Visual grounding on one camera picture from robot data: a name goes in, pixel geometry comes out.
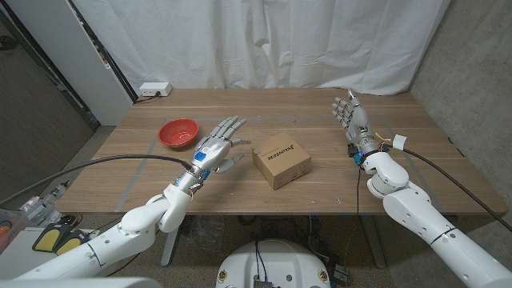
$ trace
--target blue sensor on robot hand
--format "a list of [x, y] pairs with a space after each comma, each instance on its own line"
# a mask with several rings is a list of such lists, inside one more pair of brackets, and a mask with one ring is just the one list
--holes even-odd
[[206, 158], [206, 154], [204, 154], [203, 152], [198, 152], [195, 156], [194, 156], [194, 159], [198, 160], [198, 161], [202, 161]]

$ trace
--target cardboard box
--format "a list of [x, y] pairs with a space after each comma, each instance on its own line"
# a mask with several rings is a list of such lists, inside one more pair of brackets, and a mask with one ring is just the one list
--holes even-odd
[[311, 156], [282, 132], [253, 147], [253, 162], [276, 190], [310, 170]]

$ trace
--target wall outlet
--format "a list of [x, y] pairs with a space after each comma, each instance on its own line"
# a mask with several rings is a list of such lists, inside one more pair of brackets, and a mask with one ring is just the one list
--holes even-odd
[[168, 82], [144, 82], [139, 88], [142, 96], [154, 96], [160, 91], [160, 96], [168, 96], [173, 87]]

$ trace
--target black cable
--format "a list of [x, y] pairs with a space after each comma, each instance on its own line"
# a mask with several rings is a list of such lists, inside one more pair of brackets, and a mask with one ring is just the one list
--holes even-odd
[[504, 225], [505, 228], [507, 228], [510, 232], [512, 232], [512, 226], [509, 225], [509, 223], [505, 222], [505, 220], [503, 220], [501, 217], [499, 217], [499, 215], [497, 215], [494, 211], [492, 211], [492, 209], [489, 208], [484, 202], [482, 202], [482, 200], [480, 200], [478, 197], [476, 197], [467, 188], [465, 188], [461, 183], [459, 183], [457, 180], [455, 180], [453, 177], [451, 177], [447, 172], [445, 172], [443, 169], [441, 169], [441, 167], [435, 165], [431, 160], [429, 160], [411, 150], [404, 149], [403, 151], [415, 156], [418, 159], [423, 160], [424, 162], [426, 162], [427, 164], [429, 164], [430, 166], [435, 168], [437, 171], [439, 171], [441, 174], [445, 175], [445, 177], [447, 177], [450, 181], [452, 181], [455, 185], [457, 185], [458, 188], [460, 188], [462, 191], [466, 192], [466, 194], [468, 196], [470, 196], [473, 200], [475, 200], [476, 203], [478, 203], [483, 209], [485, 209], [494, 219], [498, 220], [498, 222], [500, 222], [502, 225]]
[[359, 166], [358, 186], [356, 187], [356, 194], [358, 196], [357, 216], [359, 216], [359, 183], [360, 183], [360, 181], [361, 181], [361, 167]]
[[258, 240], [255, 241], [256, 243], [256, 267], [258, 268], [258, 280], [260, 279], [259, 277], [259, 260], [258, 260]]
[[132, 263], [139, 255], [141, 254], [141, 252], [138, 252], [131, 260], [129, 260], [125, 265], [123, 265], [121, 268], [117, 269], [116, 271], [110, 273], [107, 275], [107, 277], [110, 277], [114, 274], [116, 274], [117, 272], [123, 270], [126, 266], [128, 266], [130, 263]]
[[266, 276], [265, 263], [263, 263], [262, 255], [259, 253], [259, 249], [258, 249], [258, 241], [256, 241], [256, 253], [257, 253], [257, 254], [258, 254], [258, 256], [259, 256], [259, 259], [262, 261], [263, 271], [265, 271], [265, 282], [267, 282], [267, 281], [268, 281], [268, 277]]
[[109, 157], [104, 157], [104, 158], [100, 158], [100, 159], [96, 159], [96, 160], [90, 160], [88, 162], [84, 162], [82, 164], [78, 164], [76, 166], [73, 166], [71, 168], [67, 168], [67, 169], [64, 169], [58, 173], [55, 173], [51, 176], [48, 176], [46, 178], [44, 178], [43, 180], [39, 181], [39, 182], [36, 182], [30, 186], [28, 186], [27, 188], [23, 189], [23, 190], [20, 190], [19, 192], [13, 194], [12, 196], [8, 197], [7, 199], [3, 200], [0, 202], [0, 205], [3, 205], [17, 197], [19, 197], [20, 195], [46, 183], [46, 182], [49, 182], [49, 181], [52, 181], [54, 180], [55, 178], [57, 177], [60, 177], [60, 176], [63, 176], [64, 174], [67, 174], [71, 171], [75, 171], [75, 170], [78, 170], [80, 168], [83, 168], [83, 167], [86, 167], [86, 166], [91, 166], [91, 165], [94, 165], [94, 164], [98, 164], [98, 163], [101, 163], [101, 162], [107, 162], [107, 161], [112, 161], [112, 160], [119, 160], [119, 159], [157, 159], [157, 160], [166, 160], [166, 161], [172, 161], [172, 162], [177, 162], [177, 163], [180, 163], [182, 164], [185, 169], [187, 170], [190, 170], [192, 169], [192, 166], [183, 161], [183, 160], [180, 160], [180, 159], [176, 159], [176, 158], [172, 158], [172, 157], [166, 157], [166, 156], [159, 156], [159, 155], [144, 155], [144, 154], [128, 154], [128, 155], [116, 155], [116, 156], [109, 156]]
[[[356, 190], [356, 195], [357, 195], [357, 201], [358, 201], [358, 208], [357, 208], [357, 216], [359, 217], [359, 183], [361, 182], [361, 166], [358, 166], [358, 170], [359, 170], [359, 174], [358, 174], [358, 185], [356, 186], [355, 190]], [[346, 256], [348, 255], [349, 253], [349, 246], [350, 246], [350, 242], [352, 242], [352, 237], [354, 236], [355, 234], [355, 231], [358, 229], [358, 225], [356, 225], [356, 227], [354, 228], [354, 230], [352, 230], [352, 234], [350, 235], [350, 238], [349, 238], [349, 241], [348, 243], [346, 244], [346, 248], [345, 248], [345, 256], [343, 257], [343, 267], [346, 269]], [[347, 281], [345, 282], [345, 287], [348, 287], [348, 279]]]
[[134, 104], [139, 104], [139, 103], [142, 103], [142, 102], [146, 102], [146, 101], [149, 101], [149, 100], [153, 100], [155, 99], [156, 97], [160, 96], [160, 91], [157, 91], [153, 96], [149, 97], [148, 99], [144, 99], [144, 100], [140, 100], [140, 101], [136, 101]]

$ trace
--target white robotic arm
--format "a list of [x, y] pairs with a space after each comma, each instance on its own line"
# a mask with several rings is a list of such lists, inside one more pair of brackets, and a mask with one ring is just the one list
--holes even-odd
[[446, 220], [431, 205], [429, 195], [409, 181], [406, 170], [379, 150], [366, 112], [351, 90], [349, 100], [336, 98], [333, 115], [346, 129], [349, 156], [360, 159], [361, 168], [374, 175], [368, 189], [383, 199], [387, 214], [430, 245], [466, 286], [510, 286], [512, 273]]
[[151, 247], [155, 240], [156, 226], [169, 233], [179, 228], [192, 195], [202, 187], [211, 170], [228, 171], [242, 158], [238, 154], [224, 159], [230, 148], [248, 144], [246, 139], [230, 139], [246, 120], [229, 117], [212, 133], [204, 137], [194, 149], [192, 169], [164, 189], [163, 194], [152, 197], [145, 206], [128, 211], [119, 224], [103, 234], [32, 270], [15, 280], [88, 278], [119, 260], [140, 253]]

